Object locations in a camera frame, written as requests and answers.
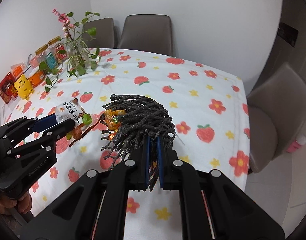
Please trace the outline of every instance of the yellow toy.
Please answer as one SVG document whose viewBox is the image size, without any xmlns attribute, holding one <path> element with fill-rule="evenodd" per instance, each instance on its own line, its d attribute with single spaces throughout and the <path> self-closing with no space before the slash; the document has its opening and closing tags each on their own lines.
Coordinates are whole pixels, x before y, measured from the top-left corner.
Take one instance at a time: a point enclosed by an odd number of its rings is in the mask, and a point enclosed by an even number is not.
<svg viewBox="0 0 306 240">
<path fill-rule="evenodd" d="M 22 98 L 28 100 L 30 93 L 34 92 L 33 86 L 30 81 L 21 75 L 20 78 L 14 83 L 17 94 Z"/>
</svg>

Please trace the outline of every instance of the red box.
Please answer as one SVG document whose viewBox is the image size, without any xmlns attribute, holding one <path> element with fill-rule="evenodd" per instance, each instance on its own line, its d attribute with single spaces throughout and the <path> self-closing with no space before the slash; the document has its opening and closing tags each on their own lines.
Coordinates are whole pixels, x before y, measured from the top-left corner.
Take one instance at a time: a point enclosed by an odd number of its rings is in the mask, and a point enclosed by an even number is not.
<svg viewBox="0 0 306 240">
<path fill-rule="evenodd" d="M 18 96 L 14 88 L 14 82 L 15 78 L 10 72 L 0 82 L 0 96 L 6 104 L 11 100 L 15 100 Z"/>
</svg>

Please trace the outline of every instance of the teal label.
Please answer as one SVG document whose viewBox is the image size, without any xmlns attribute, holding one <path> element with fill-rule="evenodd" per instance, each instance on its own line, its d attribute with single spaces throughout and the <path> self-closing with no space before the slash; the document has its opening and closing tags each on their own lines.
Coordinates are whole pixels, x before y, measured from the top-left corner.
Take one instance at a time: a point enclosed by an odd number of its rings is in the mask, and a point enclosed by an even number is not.
<svg viewBox="0 0 306 240">
<path fill-rule="evenodd" d="M 51 52 L 46 55 L 45 59 L 50 69 L 57 67 L 56 59 Z"/>
</svg>

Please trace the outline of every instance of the human hand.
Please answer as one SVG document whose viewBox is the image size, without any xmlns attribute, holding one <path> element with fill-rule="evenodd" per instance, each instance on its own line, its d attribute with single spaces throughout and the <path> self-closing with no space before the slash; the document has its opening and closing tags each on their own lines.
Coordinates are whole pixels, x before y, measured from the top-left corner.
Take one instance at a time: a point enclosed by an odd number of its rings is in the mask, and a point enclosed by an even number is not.
<svg viewBox="0 0 306 240">
<path fill-rule="evenodd" d="M 18 203 L 17 210 L 19 213 L 26 214 L 32 208 L 32 197 L 27 191 L 18 201 L 11 200 L 5 195 L 0 195 L 0 214 L 10 215 L 6 208 L 12 208 Z"/>
</svg>

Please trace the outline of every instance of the table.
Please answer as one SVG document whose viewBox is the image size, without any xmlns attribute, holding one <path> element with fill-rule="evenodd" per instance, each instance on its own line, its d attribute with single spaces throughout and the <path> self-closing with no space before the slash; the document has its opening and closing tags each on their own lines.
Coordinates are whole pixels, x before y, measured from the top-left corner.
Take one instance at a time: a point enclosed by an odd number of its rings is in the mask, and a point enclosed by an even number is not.
<svg viewBox="0 0 306 240">
<path fill-rule="evenodd" d="M 221 170 L 242 190 L 249 161 L 249 120 L 240 78 L 191 61 L 125 49 L 103 49 L 95 71 L 81 77 L 62 72 L 49 93 L 38 86 L 29 102 L 21 100 L 7 122 L 22 116 L 44 117 L 60 103 L 78 98 L 87 113 L 101 114 L 111 94 L 150 97 L 169 111 L 176 126 L 173 149 L 195 169 Z M 68 147 L 61 141 L 57 163 L 35 183 L 32 212 L 37 215 L 89 169 L 104 171 L 99 150 L 98 124 L 83 139 Z M 38 138 L 32 134 L 23 142 Z M 181 214 L 176 191 L 129 192 L 125 239 L 181 239 Z"/>
</svg>

